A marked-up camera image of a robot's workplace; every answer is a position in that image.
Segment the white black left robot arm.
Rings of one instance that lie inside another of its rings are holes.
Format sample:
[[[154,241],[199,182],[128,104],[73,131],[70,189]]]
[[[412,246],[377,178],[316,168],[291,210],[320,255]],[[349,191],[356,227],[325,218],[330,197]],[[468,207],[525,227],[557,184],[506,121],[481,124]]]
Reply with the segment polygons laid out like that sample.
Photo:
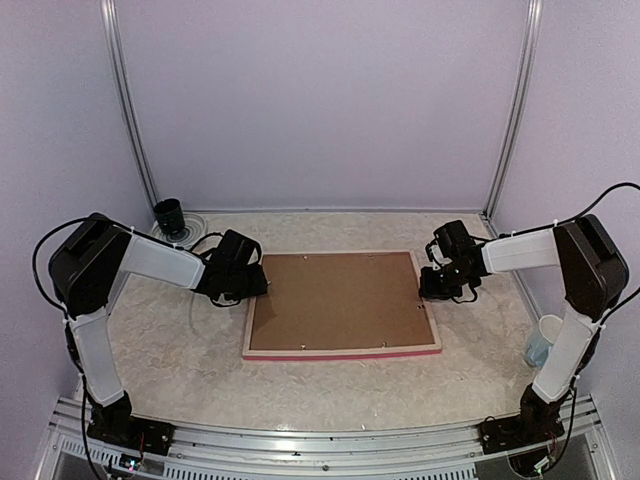
[[[73,231],[53,253],[48,272],[55,294],[52,303],[62,311],[70,356],[91,406],[86,434],[141,455],[166,456],[174,425],[134,416],[117,373],[107,326],[116,285],[134,274],[189,290],[218,308],[228,308],[267,293],[261,245],[227,230],[216,246],[196,253],[100,213],[67,225]]]

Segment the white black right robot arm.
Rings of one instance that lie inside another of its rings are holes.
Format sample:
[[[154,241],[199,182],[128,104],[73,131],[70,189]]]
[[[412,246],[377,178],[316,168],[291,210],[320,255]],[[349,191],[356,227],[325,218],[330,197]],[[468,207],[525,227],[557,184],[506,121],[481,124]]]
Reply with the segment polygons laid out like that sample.
[[[428,266],[419,294],[427,300],[460,302],[483,278],[498,273],[557,267],[564,288],[564,312],[557,338],[518,414],[487,419],[478,426],[482,449],[492,454],[564,435],[560,409],[588,364],[608,314],[620,305],[629,269],[619,249],[593,214],[480,242],[465,224],[439,227],[426,245]]]

